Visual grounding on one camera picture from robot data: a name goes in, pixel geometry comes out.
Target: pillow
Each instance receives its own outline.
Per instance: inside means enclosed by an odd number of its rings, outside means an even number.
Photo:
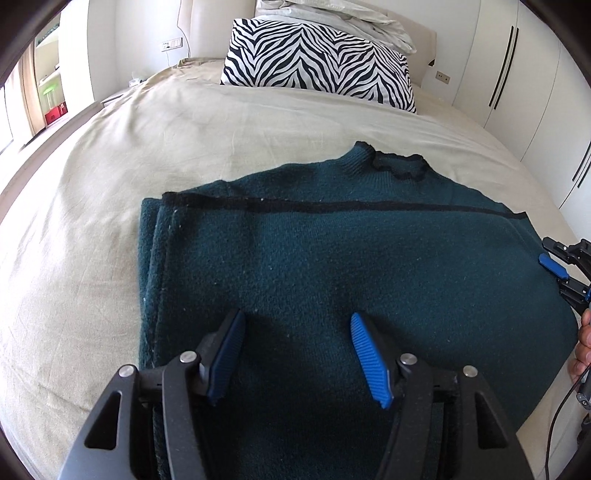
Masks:
[[[404,55],[319,24],[234,20],[222,85],[313,89],[417,111]]]

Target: black cable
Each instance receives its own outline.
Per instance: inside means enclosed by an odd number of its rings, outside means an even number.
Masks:
[[[560,402],[560,405],[558,406],[558,409],[556,410],[556,413],[554,414],[554,418],[552,419],[552,423],[550,424],[550,431],[548,432],[548,446],[546,447],[546,462],[544,464],[544,470],[546,473],[546,480],[550,480],[550,469],[548,467],[548,464],[550,463],[550,443],[552,442],[552,432],[554,431],[554,424],[556,423],[556,419],[558,418],[558,414],[560,413],[560,410],[562,410],[562,407],[564,407],[564,404],[569,399],[571,393],[574,392],[574,389],[580,385],[581,380],[584,379],[584,377],[585,377],[585,375],[587,375],[587,373],[589,373],[589,369],[591,369],[591,364],[589,364],[587,366],[587,368],[585,369],[583,374],[579,377],[579,379],[573,384],[572,387],[570,387],[569,392],[563,398],[562,402]]]

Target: white wardrobe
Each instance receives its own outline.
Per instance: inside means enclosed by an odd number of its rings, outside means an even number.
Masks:
[[[574,233],[591,239],[591,88],[519,0],[482,0],[454,106],[523,161]]]

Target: human hand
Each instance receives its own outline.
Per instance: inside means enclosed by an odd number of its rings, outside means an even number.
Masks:
[[[586,310],[581,317],[579,343],[574,349],[576,358],[569,362],[569,374],[573,383],[579,379],[585,368],[591,363],[591,310]]]

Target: dark green sweater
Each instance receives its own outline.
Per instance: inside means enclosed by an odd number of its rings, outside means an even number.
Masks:
[[[141,366],[194,349],[240,307],[237,370],[204,412],[221,478],[369,480],[393,413],[371,398],[351,314],[433,366],[475,365],[519,427],[576,343],[542,251],[526,214],[361,142],[146,199]]]

